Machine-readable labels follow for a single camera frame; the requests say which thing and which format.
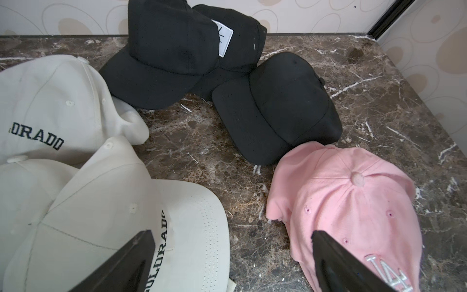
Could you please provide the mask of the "white Colorado cap front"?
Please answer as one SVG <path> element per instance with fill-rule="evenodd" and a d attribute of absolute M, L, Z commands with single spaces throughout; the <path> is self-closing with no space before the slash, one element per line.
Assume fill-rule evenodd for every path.
<path fill-rule="evenodd" d="M 147 252 L 146 292 L 231 292 L 225 210 L 209 189 L 154 180 L 123 136 L 109 138 L 58 194 L 4 274 L 6 292 L 67 292 L 138 232 Z"/>

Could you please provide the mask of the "pink LA cap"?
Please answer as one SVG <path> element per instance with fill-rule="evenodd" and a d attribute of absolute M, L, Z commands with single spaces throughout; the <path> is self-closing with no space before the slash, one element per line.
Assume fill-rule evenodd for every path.
<path fill-rule="evenodd" d="M 402 170 L 366 149 L 307 142 L 279 161 L 266 217 L 285 224 L 291 256 L 315 292 L 315 231 L 329 234 L 393 290 L 417 292 L 423 244 L 415 197 Z"/>

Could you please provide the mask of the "black cap plain front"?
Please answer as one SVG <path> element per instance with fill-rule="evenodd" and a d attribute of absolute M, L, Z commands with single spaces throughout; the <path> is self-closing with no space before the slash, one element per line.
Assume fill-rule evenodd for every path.
<path fill-rule="evenodd" d="M 238 151 L 256 165 L 275 164 L 303 143 L 332 144 L 342 135 L 324 79 L 292 52 L 220 85 L 212 100 Z"/>

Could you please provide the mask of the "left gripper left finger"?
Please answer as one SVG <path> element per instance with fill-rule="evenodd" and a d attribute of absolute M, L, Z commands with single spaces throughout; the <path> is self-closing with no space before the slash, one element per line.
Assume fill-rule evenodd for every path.
<path fill-rule="evenodd" d="M 150 230 L 138 232 L 73 292 L 143 292 L 155 249 Z"/>

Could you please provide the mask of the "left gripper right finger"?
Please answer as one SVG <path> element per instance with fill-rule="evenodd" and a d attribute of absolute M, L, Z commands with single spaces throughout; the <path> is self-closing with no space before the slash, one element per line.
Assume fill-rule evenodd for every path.
<path fill-rule="evenodd" d="M 313 257 L 323 292 L 392 292 L 393 289 L 325 231 L 314 231 Z"/>

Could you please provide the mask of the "black cap back left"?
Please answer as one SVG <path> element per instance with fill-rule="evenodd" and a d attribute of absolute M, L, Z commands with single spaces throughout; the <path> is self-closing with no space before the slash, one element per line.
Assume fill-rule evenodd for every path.
<path fill-rule="evenodd" d="M 128 42 L 101 68 L 110 93 L 161 110 L 218 67 L 218 26 L 186 1 L 128 3 Z"/>

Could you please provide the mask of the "black frame post right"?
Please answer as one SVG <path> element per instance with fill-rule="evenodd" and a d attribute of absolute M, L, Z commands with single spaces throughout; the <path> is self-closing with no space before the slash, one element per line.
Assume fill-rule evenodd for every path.
<path fill-rule="evenodd" d="M 415 0 L 394 1 L 382 17 L 372 26 L 367 36 L 378 40 L 414 2 Z"/>

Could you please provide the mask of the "white cap back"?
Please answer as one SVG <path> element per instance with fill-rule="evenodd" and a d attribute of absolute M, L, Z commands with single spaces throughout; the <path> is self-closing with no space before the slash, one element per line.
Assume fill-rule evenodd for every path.
<path fill-rule="evenodd" d="M 149 129 L 86 59 L 50 55 L 2 71 L 2 163 L 25 155 L 79 165 L 114 136 L 138 146 Z"/>

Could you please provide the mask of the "black cap with white label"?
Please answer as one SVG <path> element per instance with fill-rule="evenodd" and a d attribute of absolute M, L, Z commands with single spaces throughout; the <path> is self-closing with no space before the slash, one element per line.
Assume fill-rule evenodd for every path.
<path fill-rule="evenodd" d="M 190 90 L 206 101 L 218 86 L 248 75 L 257 67 L 264 49 L 267 28 L 255 18 L 234 9 L 198 4 L 193 9 L 210 18 L 220 37 L 219 66 L 205 75 Z"/>

